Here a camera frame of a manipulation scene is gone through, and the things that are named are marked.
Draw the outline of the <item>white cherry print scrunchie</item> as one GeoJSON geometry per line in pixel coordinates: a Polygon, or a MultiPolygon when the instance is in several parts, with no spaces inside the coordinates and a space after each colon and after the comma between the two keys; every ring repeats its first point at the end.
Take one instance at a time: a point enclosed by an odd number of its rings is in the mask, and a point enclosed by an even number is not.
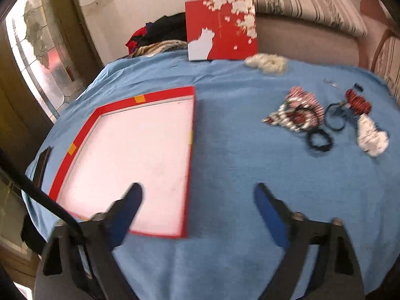
{"type": "Polygon", "coordinates": [[[371,118],[362,114],[357,121],[357,144],[370,157],[380,156],[389,146],[386,131],[377,129],[371,118]]]}

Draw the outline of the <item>red dotted scrunchie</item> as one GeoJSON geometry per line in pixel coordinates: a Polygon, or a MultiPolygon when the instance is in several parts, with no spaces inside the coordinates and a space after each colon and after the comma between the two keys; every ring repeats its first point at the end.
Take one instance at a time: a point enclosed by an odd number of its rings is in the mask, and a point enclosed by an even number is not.
{"type": "Polygon", "coordinates": [[[367,101],[362,95],[358,95],[355,90],[348,89],[345,93],[347,104],[353,111],[354,115],[361,116],[362,114],[369,115],[372,111],[372,104],[367,101]]]}

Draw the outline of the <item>pink striped scrunchie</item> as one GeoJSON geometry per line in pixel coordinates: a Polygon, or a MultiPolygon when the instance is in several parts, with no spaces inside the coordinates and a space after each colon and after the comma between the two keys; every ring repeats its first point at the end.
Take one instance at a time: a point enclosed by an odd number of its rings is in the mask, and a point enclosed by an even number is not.
{"type": "Polygon", "coordinates": [[[300,99],[300,101],[295,102],[293,106],[298,106],[301,102],[305,102],[305,104],[314,109],[316,115],[312,118],[312,126],[321,126],[324,123],[324,107],[317,101],[314,93],[305,91],[301,86],[293,86],[285,99],[290,100],[293,98],[300,99]]]}

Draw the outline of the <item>red jewelry tray box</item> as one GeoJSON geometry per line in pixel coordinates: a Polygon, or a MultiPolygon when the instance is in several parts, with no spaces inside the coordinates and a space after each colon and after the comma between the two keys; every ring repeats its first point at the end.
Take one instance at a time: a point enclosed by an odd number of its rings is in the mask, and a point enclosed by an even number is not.
{"type": "Polygon", "coordinates": [[[98,107],[58,169],[49,197],[86,220],[142,186],[134,234],[187,236],[195,88],[136,95],[98,107]]]}

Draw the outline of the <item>blue towel cloth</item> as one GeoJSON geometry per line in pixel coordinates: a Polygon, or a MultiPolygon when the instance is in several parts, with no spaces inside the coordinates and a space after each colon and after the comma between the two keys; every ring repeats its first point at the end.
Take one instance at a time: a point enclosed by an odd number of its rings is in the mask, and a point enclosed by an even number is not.
{"type": "Polygon", "coordinates": [[[378,288],[399,255],[399,106],[386,82],[361,68],[290,61],[285,74],[268,76],[243,62],[190,62],[185,51],[117,60],[44,139],[42,147],[52,151],[43,190],[98,106],[186,85],[196,89],[189,237],[131,235],[114,252],[140,299],[257,299],[283,254],[254,204],[259,182],[312,220],[342,219],[365,290],[378,288]],[[263,123],[295,85],[329,105],[355,83],[372,105],[372,120],[390,136],[378,157],[358,147],[351,126],[321,154],[301,135],[263,123]]]}

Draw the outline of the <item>black smartphone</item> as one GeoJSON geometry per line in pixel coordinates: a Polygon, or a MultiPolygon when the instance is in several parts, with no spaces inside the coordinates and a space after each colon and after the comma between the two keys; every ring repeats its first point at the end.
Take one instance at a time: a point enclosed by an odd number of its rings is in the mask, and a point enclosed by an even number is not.
{"type": "Polygon", "coordinates": [[[51,153],[52,153],[52,147],[48,146],[39,155],[39,159],[38,159],[36,167],[34,169],[34,176],[33,176],[32,182],[39,189],[41,189],[41,187],[42,187],[43,180],[44,180],[44,173],[46,171],[46,166],[48,164],[51,153]]]}

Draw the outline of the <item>silver hair clip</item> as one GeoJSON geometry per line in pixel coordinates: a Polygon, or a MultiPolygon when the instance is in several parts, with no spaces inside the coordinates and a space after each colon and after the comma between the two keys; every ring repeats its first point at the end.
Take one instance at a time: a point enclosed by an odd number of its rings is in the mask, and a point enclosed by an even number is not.
{"type": "Polygon", "coordinates": [[[331,85],[331,86],[334,87],[334,88],[339,88],[338,84],[335,83],[335,82],[332,81],[332,80],[324,79],[324,83],[327,83],[328,85],[331,85]]]}

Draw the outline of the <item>small black clip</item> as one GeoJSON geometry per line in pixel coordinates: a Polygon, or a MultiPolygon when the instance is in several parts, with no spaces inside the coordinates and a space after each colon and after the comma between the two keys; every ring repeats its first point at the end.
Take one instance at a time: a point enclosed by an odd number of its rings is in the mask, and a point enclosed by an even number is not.
{"type": "Polygon", "coordinates": [[[359,85],[358,83],[355,83],[355,84],[353,85],[353,88],[354,88],[355,90],[357,90],[358,92],[363,92],[363,91],[364,91],[364,88],[363,88],[361,85],[359,85]]]}

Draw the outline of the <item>cream fluffy scrunchie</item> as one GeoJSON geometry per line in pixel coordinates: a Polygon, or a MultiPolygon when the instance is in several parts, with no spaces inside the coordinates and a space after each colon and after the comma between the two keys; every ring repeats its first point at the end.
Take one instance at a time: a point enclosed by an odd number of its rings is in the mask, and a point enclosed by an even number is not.
{"type": "Polygon", "coordinates": [[[254,69],[260,69],[266,74],[283,74],[288,67],[286,57],[271,53],[257,53],[247,57],[244,62],[245,65],[254,69]]]}

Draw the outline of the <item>brown padded headboard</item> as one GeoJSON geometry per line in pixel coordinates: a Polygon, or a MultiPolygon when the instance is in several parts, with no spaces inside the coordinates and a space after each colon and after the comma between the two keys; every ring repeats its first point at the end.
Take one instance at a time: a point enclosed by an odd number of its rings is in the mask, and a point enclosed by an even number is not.
{"type": "Polygon", "coordinates": [[[359,39],[324,25],[258,13],[258,51],[311,64],[367,68],[368,53],[359,39]]]}

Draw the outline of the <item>dark clothes pile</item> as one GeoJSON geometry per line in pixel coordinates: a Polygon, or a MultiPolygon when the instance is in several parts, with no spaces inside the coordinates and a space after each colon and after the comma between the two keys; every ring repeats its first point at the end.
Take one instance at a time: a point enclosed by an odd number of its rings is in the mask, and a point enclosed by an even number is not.
{"type": "Polygon", "coordinates": [[[184,12],[164,15],[155,22],[146,23],[132,34],[125,46],[129,54],[134,54],[142,47],[165,41],[187,42],[187,23],[184,12]]]}

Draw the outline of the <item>striped cushion right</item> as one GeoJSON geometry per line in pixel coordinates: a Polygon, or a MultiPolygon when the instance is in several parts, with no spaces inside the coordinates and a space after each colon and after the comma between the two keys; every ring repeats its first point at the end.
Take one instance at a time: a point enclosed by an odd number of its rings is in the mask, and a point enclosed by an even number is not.
{"type": "Polygon", "coordinates": [[[386,29],[378,47],[376,48],[371,72],[383,79],[389,89],[391,96],[399,104],[399,35],[386,29]]]}

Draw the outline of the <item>red box lid with cat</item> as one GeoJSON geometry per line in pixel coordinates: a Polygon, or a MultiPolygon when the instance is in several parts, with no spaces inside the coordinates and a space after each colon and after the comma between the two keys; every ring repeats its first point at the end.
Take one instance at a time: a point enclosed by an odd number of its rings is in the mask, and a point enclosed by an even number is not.
{"type": "Polygon", "coordinates": [[[188,59],[244,60],[257,53],[252,0],[196,0],[185,3],[188,59]]]}

